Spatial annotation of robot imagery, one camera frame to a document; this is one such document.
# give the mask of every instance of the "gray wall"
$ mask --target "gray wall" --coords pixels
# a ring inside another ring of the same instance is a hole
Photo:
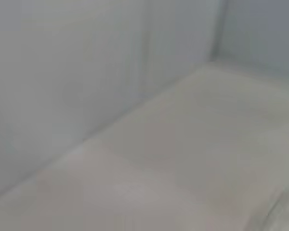
[[[0,193],[203,63],[216,1],[0,0]]]
[[[219,55],[289,73],[289,0],[230,0]]]

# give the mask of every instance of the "white wall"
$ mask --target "white wall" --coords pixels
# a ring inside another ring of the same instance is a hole
[[[230,0],[220,56],[289,73],[289,0]]]
[[[0,193],[206,61],[216,3],[0,0]]]
[[[221,2],[151,0],[147,95],[209,60]]]

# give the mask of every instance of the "white floor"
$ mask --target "white floor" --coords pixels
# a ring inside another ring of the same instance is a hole
[[[0,198],[0,231],[240,231],[289,181],[289,91],[204,67]]]

